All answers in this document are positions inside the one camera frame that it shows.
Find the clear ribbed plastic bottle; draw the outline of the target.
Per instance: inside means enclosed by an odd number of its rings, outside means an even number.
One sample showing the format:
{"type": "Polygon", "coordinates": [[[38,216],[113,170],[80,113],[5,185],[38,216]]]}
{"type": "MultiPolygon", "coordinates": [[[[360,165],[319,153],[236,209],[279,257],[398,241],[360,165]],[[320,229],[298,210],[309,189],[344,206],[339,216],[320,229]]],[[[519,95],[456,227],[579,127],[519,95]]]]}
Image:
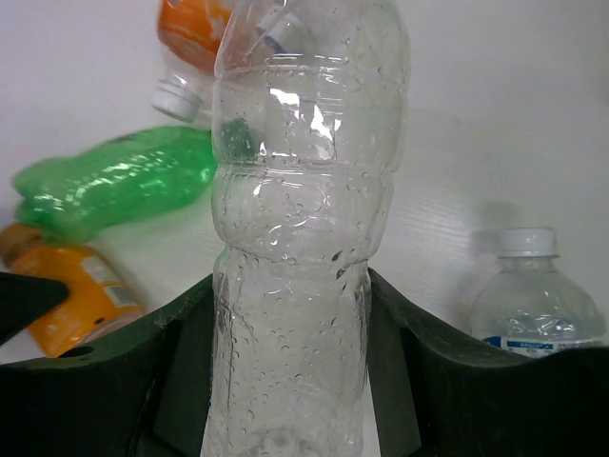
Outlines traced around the clear ribbed plastic bottle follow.
{"type": "Polygon", "coordinates": [[[393,1],[241,1],[219,47],[205,456],[358,456],[369,259],[403,156],[393,1]]]}

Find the small orange plastic bottle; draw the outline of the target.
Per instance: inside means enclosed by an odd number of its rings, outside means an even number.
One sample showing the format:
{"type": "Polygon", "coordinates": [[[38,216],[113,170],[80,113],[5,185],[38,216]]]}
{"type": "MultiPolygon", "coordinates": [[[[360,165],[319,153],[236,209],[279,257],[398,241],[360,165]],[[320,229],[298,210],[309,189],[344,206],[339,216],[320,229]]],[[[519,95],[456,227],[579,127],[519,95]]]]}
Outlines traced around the small orange plastic bottle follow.
{"type": "Polygon", "coordinates": [[[28,326],[49,357],[59,357],[145,314],[114,268],[91,247],[53,244],[37,228],[11,224],[1,231],[1,259],[12,273],[60,281],[69,291],[61,304],[28,326]]]}

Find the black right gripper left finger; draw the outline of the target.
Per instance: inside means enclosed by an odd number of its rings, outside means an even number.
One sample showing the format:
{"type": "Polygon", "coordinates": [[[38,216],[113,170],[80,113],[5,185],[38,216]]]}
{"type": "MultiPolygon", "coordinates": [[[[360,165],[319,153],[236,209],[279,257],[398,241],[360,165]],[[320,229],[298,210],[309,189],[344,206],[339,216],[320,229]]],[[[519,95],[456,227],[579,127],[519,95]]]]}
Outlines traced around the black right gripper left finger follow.
{"type": "Polygon", "coordinates": [[[212,279],[60,358],[1,367],[4,456],[197,456],[210,395],[212,279]]]}

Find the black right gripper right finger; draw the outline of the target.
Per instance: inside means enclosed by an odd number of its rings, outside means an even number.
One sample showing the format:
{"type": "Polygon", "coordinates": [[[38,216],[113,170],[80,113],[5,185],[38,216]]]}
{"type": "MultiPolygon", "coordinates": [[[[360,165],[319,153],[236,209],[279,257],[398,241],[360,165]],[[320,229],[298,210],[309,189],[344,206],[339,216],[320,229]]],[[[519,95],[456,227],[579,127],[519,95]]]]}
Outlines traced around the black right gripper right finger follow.
{"type": "Polygon", "coordinates": [[[384,456],[604,456],[608,350],[532,359],[411,303],[372,272],[367,365],[384,456]]]}

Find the blue white labelled bottle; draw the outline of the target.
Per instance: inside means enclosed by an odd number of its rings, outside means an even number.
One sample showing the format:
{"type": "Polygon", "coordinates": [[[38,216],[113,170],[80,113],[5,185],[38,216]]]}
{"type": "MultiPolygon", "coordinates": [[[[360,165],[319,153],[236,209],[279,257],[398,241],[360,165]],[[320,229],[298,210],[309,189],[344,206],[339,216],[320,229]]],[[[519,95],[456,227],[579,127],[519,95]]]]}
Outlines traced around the blue white labelled bottle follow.
{"type": "Polygon", "coordinates": [[[604,315],[591,295],[557,269],[558,257],[552,228],[501,230],[501,271],[473,303],[472,335],[530,358],[602,346],[604,315]]]}

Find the green crushed plastic bottle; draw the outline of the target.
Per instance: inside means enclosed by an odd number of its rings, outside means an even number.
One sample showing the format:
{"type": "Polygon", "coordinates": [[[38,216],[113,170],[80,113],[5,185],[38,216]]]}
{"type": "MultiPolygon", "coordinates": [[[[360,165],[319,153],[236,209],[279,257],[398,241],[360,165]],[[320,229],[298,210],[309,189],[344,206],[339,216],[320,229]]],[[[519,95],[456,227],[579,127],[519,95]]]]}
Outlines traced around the green crushed plastic bottle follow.
{"type": "Polygon", "coordinates": [[[52,239],[86,243],[104,229],[192,204],[216,168],[207,130],[137,130],[16,173],[11,184],[21,201],[14,214],[52,239]]]}

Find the orange labelled tall bottle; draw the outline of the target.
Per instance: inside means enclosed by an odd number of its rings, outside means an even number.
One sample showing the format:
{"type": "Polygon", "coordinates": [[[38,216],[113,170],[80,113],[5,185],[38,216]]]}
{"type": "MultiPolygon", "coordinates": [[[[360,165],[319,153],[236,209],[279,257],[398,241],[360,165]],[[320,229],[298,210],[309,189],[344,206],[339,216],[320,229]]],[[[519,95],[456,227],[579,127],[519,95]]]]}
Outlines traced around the orange labelled tall bottle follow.
{"type": "Polygon", "coordinates": [[[185,122],[211,114],[214,66],[236,3],[217,0],[165,0],[160,3],[157,38],[165,65],[151,105],[185,122]]]}

